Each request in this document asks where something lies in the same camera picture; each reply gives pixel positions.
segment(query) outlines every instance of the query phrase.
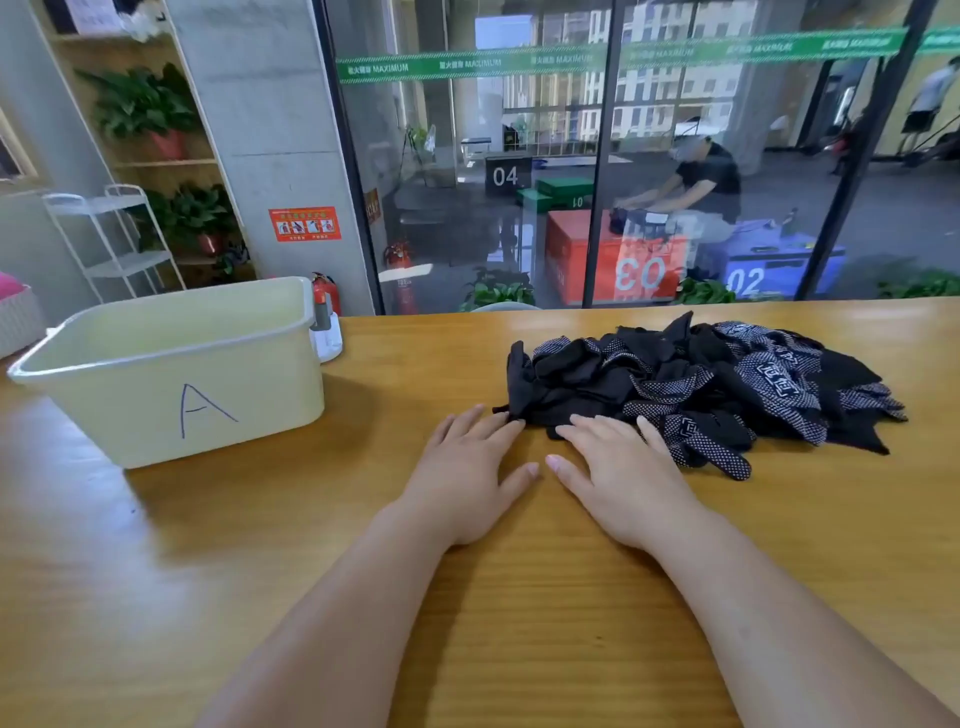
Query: window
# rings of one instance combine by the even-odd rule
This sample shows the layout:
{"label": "window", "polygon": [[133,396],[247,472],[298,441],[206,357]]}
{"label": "window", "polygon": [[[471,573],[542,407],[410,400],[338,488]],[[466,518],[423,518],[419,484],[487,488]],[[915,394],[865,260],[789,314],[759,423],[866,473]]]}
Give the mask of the window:
{"label": "window", "polygon": [[43,184],[21,142],[24,137],[18,135],[18,131],[0,110],[0,195],[34,189]]}

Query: forearm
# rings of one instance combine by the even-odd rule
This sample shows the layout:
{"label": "forearm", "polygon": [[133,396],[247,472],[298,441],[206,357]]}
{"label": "forearm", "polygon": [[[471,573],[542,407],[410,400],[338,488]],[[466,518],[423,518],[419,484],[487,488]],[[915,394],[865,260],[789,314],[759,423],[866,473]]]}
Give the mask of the forearm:
{"label": "forearm", "polygon": [[703,628],[746,728],[958,726],[876,647],[706,509],[651,553]]}
{"label": "forearm", "polygon": [[411,627],[449,543],[401,501],[297,604],[198,728],[379,728]]}

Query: red flower pot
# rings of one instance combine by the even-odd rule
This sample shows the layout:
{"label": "red flower pot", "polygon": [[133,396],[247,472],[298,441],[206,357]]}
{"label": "red flower pot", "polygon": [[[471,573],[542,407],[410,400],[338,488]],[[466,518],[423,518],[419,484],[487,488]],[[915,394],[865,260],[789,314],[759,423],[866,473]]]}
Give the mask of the red flower pot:
{"label": "red flower pot", "polygon": [[200,245],[200,249],[204,252],[204,255],[209,255],[210,257],[219,255],[224,249],[224,238],[219,233],[208,235],[202,232],[197,235],[197,243]]}
{"label": "red flower pot", "polygon": [[183,146],[183,132],[170,129],[166,134],[147,132],[156,145],[160,156],[170,161],[186,159],[186,148]]}

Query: fire extinguisher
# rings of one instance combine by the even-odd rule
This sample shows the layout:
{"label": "fire extinguisher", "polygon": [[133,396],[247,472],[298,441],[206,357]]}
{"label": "fire extinguisher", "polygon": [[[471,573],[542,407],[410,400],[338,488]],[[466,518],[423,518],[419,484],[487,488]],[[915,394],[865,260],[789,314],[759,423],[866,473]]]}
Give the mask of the fire extinguisher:
{"label": "fire extinguisher", "polygon": [[[412,268],[410,249],[406,240],[397,240],[387,246],[383,252],[383,262],[391,270],[397,268]],[[417,303],[414,301],[414,282],[410,279],[397,279],[396,304],[402,314],[417,313]]]}
{"label": "fire extinguisher", "polygon": [[333,312],[340,316],[340,291],[330,276],[323,273],[313,274],[313,303],[326,303],[326,296],[330,297]]}

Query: white metal rack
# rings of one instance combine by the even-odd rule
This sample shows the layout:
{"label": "white metal rack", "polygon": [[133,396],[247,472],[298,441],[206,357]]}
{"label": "white metal rack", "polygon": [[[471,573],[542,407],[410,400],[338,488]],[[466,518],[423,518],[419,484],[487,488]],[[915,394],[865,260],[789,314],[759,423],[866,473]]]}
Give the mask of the white metal rack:
{"label": "white metal rack", "polygon": [[[93,292],[96,294],[100,303],[104,302],[104,298],[100,295],[100,291],[97,290],[97,286],[93,282],[95,279],[122,278],[127,284],[127,288],[130,290],[131,296],[136,298],[136,291],[133,289],[133,286],[130,283],[130,276],[133,276],[137,273],[143,273],[143,275],[146,276],[147,281],[150,283],[150,287],[153,289],[154,293],[158,293],[159,291],[157,286],[154,284],[154,280],[150,277],[150,270],[154,269],[156,283],[158,283],[159,287],[162,289],[163,281],[160,279],[160,274],[157,272],[156,266],[163,262],[169,262],[170,265],[174,267],[174,272],[177,274],[177,280],[180,281],[180,286],[186,290],[186,284],[183,282],[183,276],[180,275],[180,268],[177,267],[177,262],[174,260],[173,254],[170,252],[170,248],[167,246],[167,240],[163,236],[163,231],[160,229],[159,223],[156,221],[156,216],[154,215],[153,209],[150,207],[150,201],[147,199],[147,194],[143,191],[143,187],[139,187],[136,184],[108,184],[106,187],[104,187],[103,197],[93,198],[57,192],[44,195],[43,204],[47,208],[50,219],[57,227],[57,230],[60,231],[60,236],[63,238],[63,242],[66,243],[67,250],[69,250],[70,254],[73,255],[73,259],[77,261],[77,265],[80,266],[80,270],[83,272],[86,282],[90,284],[90,288],[93,289]],[[137,251],[136,243],[134,242],[134,234],[131,234],[131,231],[127,228],[127,225],[130,225],[135,233],[136,226],[128,217],[127,213],[122,212],[121,210],[129,207],[136,207],[138,205],[143,205],[147,208],[147,213],[150,215],[150,220],[154,224],[156,235],[159,238],[160,243],[163,245],[163,250],[144,251],[143,253],[139,253]],[[120,228],[127,237],[127,242],[130,243],[131,249],[129,253],[122,253],[118,255],[113,250],[113,247],[110,245],[110,241],[107,238],[107,234],[104,232],[103,226],[100,225],[100,221],[97,219],[97,215],[103,215],[109,212],[112,212],[116,215],[117,221],[120,223]],[[107,251],[110,254],[109,260],[105,260],[104,262],[97,263],[95,265],[84,265],[84,263],[80,260],[80,256],[77,254],[76,249],[73,247],[73,244],[70,242],[70,238],[67,236],[66,231],[63,229],[63,225],[60,224],[60,220],[58,219],[60,217],[73,215],[83,215],[90,218],[90,222],[93,224],[97,234],[100,235],[100,239],[103,241],[104,247],[107,248]]]}

